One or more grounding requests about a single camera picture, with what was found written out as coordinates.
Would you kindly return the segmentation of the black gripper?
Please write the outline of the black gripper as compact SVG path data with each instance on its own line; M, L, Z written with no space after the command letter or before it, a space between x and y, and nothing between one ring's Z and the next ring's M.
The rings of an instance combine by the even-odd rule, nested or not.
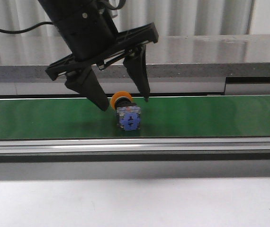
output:
M109 107L107 95L91 67L105 69L125 57L125 66L138 91L148 102L150 86L146 71L146 45L158 42L154 23L118 32L111 18L104 15L82 18L73 16L55 22L55 27L71 50L71 55L46 69L51 80L68 73L65 86L88 98L102 111Z

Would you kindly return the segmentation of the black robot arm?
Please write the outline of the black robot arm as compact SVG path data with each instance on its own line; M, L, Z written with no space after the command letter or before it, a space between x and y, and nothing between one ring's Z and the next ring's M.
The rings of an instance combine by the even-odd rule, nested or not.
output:
M42 0L43 7L71 54L46 69L51 80L66 76L65 86L93 102L102 111L108 109L107 95L100 86L92 65L103 70L122 60L140 94L148 99L150 86L146 72L146 44L158 41L154 23L119 32L110 12L121 9L125 2L113 6L107 0Z

